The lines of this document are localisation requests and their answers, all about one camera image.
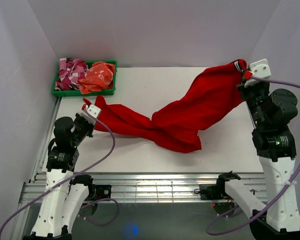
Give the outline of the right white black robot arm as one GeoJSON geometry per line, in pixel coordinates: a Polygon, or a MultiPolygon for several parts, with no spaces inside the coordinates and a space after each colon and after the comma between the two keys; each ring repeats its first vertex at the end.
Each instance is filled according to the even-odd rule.
{"type": "Polygon", "coordinates": [[[252,141],[263,169],[268,203],[262,203],[233,172],[218,176],[216,194],[237,203],[256,240],[300,240],[295,190],[297,151],[288,127],[298,114],[297,97],[282,88],[269,92],[268,82],[252,86],[241,83],[237,87],[254,124],[252,141]]]}

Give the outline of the red trousers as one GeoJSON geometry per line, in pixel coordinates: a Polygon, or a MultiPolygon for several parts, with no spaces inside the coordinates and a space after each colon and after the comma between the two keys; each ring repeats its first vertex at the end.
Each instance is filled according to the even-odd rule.
{"type": "Polygon", "coordinates": [[[191,153],[202,148],[199,131],[218,123],[242,103],[237,86],[247,68],[244,59],[237,59],[205,69],[184,97],[154,112],[151,118],[122,104],[107,104],[100,95],[94,105],[101,110],[101,123],[113,133],[147,139],[174,152],[191,153]]]}

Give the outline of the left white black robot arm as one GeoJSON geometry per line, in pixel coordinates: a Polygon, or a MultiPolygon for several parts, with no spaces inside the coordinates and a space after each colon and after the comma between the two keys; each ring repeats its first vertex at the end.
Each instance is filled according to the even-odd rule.
{"type": "Polygon", "coordinates": [[[43,197],[37,219],[25,240],[70,240],[72,227],[84,200],[96,195],[91,177],[75,176],[78,146],[91,137],[96,121],[85,113],[75,118],[61,117],[54,122],[54,138],[49,145],[46,164],[47,194],[43,197]]]}

